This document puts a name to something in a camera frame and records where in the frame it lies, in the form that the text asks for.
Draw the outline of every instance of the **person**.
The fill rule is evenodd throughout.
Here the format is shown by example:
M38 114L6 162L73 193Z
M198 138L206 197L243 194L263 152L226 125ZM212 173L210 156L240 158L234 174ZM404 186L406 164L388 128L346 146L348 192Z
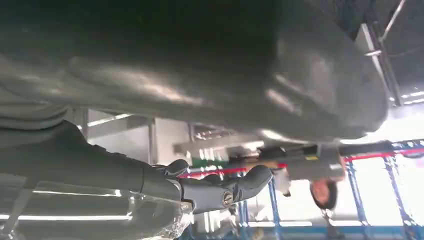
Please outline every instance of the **person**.
M287 168L279 168L278 162L276 161L258 161L253 158L246 160L245 167L249 171L257 165L265 165L271 169L275 190L279 191L285 197L290 197L291 180L290 172ZM340 157L340 166L343 170L346 170L346 162ZM311 180L309 184L309 190L313 202L321 210L333 210L337 204L338 188L337 182L343 181L345 176L339 177L328 177Z
M137 207L128 208L128 215L119 215L118 217L129 220L120 221L115 227L108 225L110 221L93 221L93 226L87 225L85 221L75 220L62 225L61 221L38 221L36 228L25 228L28 221L19 222L19 225L16 221L19 216L32 215L33 212L32 208L27 207L28 201L22 202L19 197L16 202L20 204L21 210L10 213L11 217L6 221L5 227L0 229L0 239L12 233L29 239L33 239L38 233L42 233L42 239L56 238L57 234L63 238L91 240L176 238L189 223L186 218L189 211L201 213L225 209L228 206L223 203L222 193L228 194L230 191L233 203L244 201L256 196L271 180L271 172L264 166L255 167L251 174L244 177L230 178L220 183L178 178L188 167L184 160L176 160L168 166L151 166L124 154L108 152L100 146L91 145L75 124L65 120L67 111L68 106L60 102L28 99L0 86L0 163L3 166L0 170L0 203L5 200L10 202L10 199L16 197L7 195L9 192L15 194L13 191L2 191L5 186L9 188L9 182L14 183L12 180L16 177L27 179L26 189L35 189L43 182L49 182L48 186L54 188L47 189L45 193L28 196L23 194L26 200L36 198L39 194L51 195L46 199L54 202L37 209L40 212L50 212L53 206L55 213L60 215L60 211L63 211L66 215L69 211L78 209L76 198L83 198L80 205L84 206L86 195L91 193L67 195L69 186L84 191L88 188L107 191L105 196L111 197L102 198L106 201L103 206L105 211L113 211L117 207L115 202L110 201L115 197L117 201L123 199L125 209L128 201L137 201L133 205ZM208 189L214 191L209 192L209 200L204 201L203 194L199 194L199 191L208 192ZM59 194L64 195L59 200L53 198ZM103 195L94 194L90 198L94 196L101 198ZM191 205L192 209L189 208L188 205L194 201L196 204ZM51 231L52 222L57 224L57 232ZM64 228L78 230L65 231Z
M340 164L346 170L346 162L341 157ZM338 188L337 182L343 181L345 176L323 178L310 182L310 194L313 202L321 210L333 210L337 204Z

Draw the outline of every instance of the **dark hair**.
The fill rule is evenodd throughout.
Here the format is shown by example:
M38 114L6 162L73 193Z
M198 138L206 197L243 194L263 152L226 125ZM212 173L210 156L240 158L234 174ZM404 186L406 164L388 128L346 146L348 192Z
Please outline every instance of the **dark hair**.
M310 184L310 194L312 195L312 199L315 202L315 205L322 209L322 210L332 210L336 207L336 203L337 203L337 195L338 195L338 191L337 191L337 183L335 181L329 180L326 182L327 183L327 188L328 188L328 201L324 204L318 202L315 199L314 193L312 192L312 183Z

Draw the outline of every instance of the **fluorescent light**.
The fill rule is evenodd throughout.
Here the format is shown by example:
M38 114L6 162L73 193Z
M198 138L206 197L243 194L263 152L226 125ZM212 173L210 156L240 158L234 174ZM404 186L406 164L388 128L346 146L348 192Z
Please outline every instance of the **fluorescent light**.
M9 215L0 214L1 220L9 219ZM101 216L32 216L21 215L19 220L28 221L111 221L111 220L132 220L132 216L122 215L101 215Z
M411 97L417 97L424 95L424 91L417 91L410 94Z
M100 125L100 124L112 122L114 120L128 118L130 116L132 116L132 114L127 114L127 113L116 115L116 116L111 116L111 117L103 118L103 119L100 119L100 120L91 121L91 122L87 123L87 126L93 127L93 126L97 126L97 125Z
M329 220L330 224L333 226L362 226L362 223L357 220Z
M312 226L310 221L280 221L281 227L309 227Z
M89 193L77 193L77 192L61 192L61 191L43 191L34 190L36 194L55 194L55 195L75 195L75 196L97 196L97 197L122 197L121 191L115 190L115 194L89 194Z
M266 228L266 227L275 227L276 224L272 221L250 221L247 223L251 228Z
M409 105L409 104L419 104L419 103L422 103L422 102L424 102L424 98L419 98L419 99L415 99L415 100L411 100L411 101L406 101L404 103L406 105Z

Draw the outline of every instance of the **blue metal rack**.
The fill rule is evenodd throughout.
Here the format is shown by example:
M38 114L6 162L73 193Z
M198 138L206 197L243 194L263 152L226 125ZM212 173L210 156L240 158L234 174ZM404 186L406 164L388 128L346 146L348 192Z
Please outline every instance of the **blue metal rack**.
M362 202L361 193L358 187L358 181L356 177L356 170L353 162L347 162L347 176L349 178L350 187L352 189L353 199L355 200L356 210L358 220L361 222L361 232L363 234L363 238L368 240L371 238L368 231L368 221L367 216L365 215L364 203Z
M420 229L407 213L398 188L399 169L395 157L384 157L385 169L390 178L391 186L396 197L400 216L402 217L404 235L407 240L421 240Z
M268 183L269 198L271 199L272 207L272 218L275 224L275 237L277 240L281 239L282 228L280 227L280 214L278 211L277 196L276 196L276 185L274 178Z
M344 234L357 234L362 233L364 240L373 239L374 234L387 235L387 236L403 236L406 240L421 240L423 227L418 226L413 220L412 216L408 214L408 211L405 209L404 202L402 201L401 194L398 188L399 182L399 170L396 159L394 157L383 158L385 163L385 169L388 172L393 193L396 197L398 209L400 216L403 220L403 226L371 226L368 224L367 216L364 210L364 203L361 198L361 193L357 181L355 165L352 162L348 162L347 166L347 176L349 179L350 187L352 190L353 198L355 201L355 206L357 209L358 220L361 222L361 226L341 226L338 227L338 230ZM277 203L276 197L276 188L274 179L268 184L270 203L272 207L273 223L274 227L262 227L267 236L275 236L276 239L283 239L283 233L287 234L325 234L327 228L323 226L306 226L306 227L282 227L280 225L280 215L279 215L279 206ZM249 213L248 205L246 201L239 202L238 207L238 216L239 216L239 229L238 235L230 233L225 236L224 240L235 240L235 239L251 239L251 230L253 228L249 227Z

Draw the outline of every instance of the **white wall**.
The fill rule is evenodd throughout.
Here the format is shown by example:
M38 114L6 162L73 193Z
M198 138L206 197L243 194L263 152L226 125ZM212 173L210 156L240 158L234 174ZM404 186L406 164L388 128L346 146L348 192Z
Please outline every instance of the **white wall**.
M148 162L149 135L147 126L91 138L88 142L102 146L109 152L122 153L129 158Z

